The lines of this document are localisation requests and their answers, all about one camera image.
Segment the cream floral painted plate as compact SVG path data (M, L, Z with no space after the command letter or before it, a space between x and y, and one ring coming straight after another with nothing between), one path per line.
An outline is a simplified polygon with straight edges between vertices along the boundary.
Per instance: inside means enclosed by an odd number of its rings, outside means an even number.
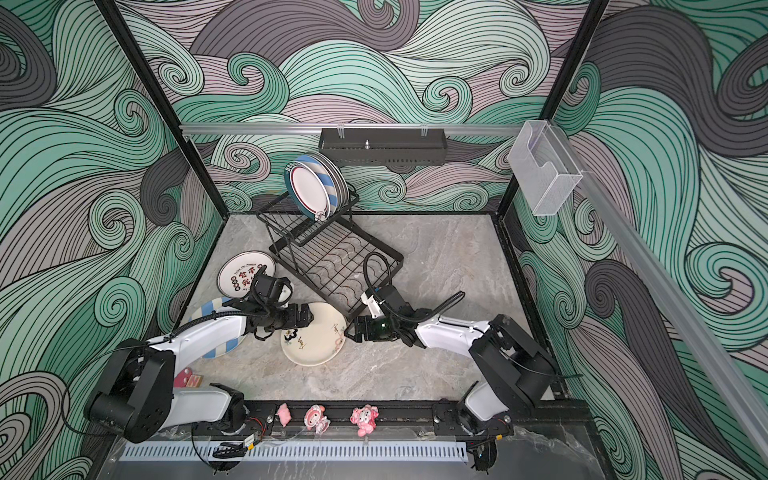
M312 322L304 328L283 331L280 345L288 360L303 367L315 367L332 360L346 337L346 318L328 303L310 304Z

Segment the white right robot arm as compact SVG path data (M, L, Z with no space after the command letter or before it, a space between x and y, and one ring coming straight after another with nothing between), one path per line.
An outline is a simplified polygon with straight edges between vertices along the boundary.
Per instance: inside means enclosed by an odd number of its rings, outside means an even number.
M554 359L511 317L461 320L445 312L465 297L459 291L435 308L413 308L396 289L361 296L369 314L351 321L344 336L356 343L401 341L408 347L439 349L471 359L482 376L457 406L467 434L483 433L507 413L530 413L558 378Z

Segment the white plate green red rim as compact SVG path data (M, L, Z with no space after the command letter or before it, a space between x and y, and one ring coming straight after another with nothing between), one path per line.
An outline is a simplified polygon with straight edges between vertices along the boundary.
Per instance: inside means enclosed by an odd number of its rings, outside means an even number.
M289 196L305 216L318 222L328 218L325 217L328 194L311 169L297 161L291 162L284 169L284 181Z

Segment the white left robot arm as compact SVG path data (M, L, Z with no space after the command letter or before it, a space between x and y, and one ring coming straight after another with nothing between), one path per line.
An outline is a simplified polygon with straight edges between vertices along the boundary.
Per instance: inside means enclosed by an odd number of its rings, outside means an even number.
M147 341L121 342L107 360L84 407L85 418L109 433L140 443L175 426L207 424L225 435L242 430L244 394L220 383L186 388L176 378L206 353L247 335L307 327L307 303L259 306L253 312L235 300L176 330Z

